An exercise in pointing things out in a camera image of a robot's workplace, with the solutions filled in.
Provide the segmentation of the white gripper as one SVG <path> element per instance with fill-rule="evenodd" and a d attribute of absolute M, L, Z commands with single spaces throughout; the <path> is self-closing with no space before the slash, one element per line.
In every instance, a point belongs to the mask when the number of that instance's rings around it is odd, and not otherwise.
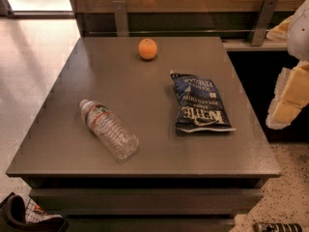
<path fill-rule="evenodd" d="M 301 60 L 291 70 L 282 69 L 268 108 L 267 126 L 282 130 L 309 103 L 309 0 L 305 0 L 293 16 L 271 28 L 266 37 L 272 41 L 287 40 L 289 54 Z"/>

